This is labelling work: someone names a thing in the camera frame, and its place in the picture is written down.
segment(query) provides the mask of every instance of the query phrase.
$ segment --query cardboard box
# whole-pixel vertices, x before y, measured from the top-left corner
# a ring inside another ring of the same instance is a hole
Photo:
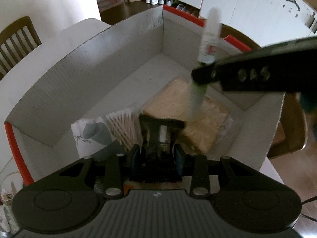
[[[42,44],[37,56],[30,53],[0,83],[0,88],[13,93],[0,96],[1,104],[8,103],[2,118],[28,183],[78,160],[73,122],[141,108],[173,78],[189,81],[197,66],[202,27],[163,11],[162,6],[107,29],[93,19],[78,24],[63,34],[73,40],[73,51],[66,55],[60,48],[59,53],[54,51],[65,42],[63,37],[51,41],[50,50]],[[224,40],[221,45],[223,56],[241,52]],[[207,95],[227,108],[233,120],[228,135],[213,144],[209,157],[229,155],[259,170],[279,121],[283,93],[223,93],[214,85]]]

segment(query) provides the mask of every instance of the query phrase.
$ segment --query black cable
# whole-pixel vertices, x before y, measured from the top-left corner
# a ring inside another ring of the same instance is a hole
[[[312,201],[315,201],[315,200],[317,200],[317,196],[312,197],[312,198],[310,198],[310,199],[308,199],[308,200],[303,201],[303,202],[302,202],[302,205],[305,205],[306,203],[309,203],[309,202],[312,202]],[[302,216],[302,217],[304,217],[304,218],[307,218],[307,219],[309,219],[309,220],[311,220],[311,221],[317,222],[317,219],[312,218],[312,217],[310,217],[310,216],[307,216],[307,215],[305,215],[305,214],[302,214],[302,213],[301,213],[300,216]]]

